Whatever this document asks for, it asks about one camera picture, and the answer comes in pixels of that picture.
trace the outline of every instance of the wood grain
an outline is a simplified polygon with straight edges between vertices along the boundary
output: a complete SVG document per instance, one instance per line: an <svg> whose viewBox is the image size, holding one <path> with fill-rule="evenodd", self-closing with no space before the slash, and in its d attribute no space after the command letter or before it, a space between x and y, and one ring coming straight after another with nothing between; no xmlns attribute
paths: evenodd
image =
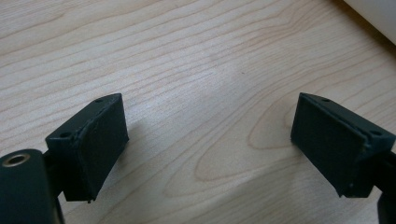
<svg viewBox="0 0 396 224"><path fill-rule="evenodd" d="M290 143L298 93L396 133L396 47L343 1L0 3L0 156L123 94L131 141L66 223L377 223Z"/></svg>

